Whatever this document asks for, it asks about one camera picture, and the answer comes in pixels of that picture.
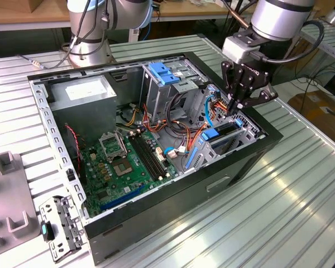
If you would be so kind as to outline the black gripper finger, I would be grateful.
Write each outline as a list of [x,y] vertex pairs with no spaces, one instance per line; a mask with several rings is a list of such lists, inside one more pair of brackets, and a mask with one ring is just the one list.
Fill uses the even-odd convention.
[[257,91],[259,94],[256,97],[252,96],[255,90],[249,89],[245,92],[241,92],[237,98],[236,109],[241,110],[244,108],[254,107],[272,101],[278,97],[278,93],[272,86],[265,86],[257,89]]
[[242,103],[244,89],[242,79],[245,74],[244,64],[234,64],[229,61],[221,63],[224,90],[229,99],[228,111],[233,113],[238,110],[238,105]]

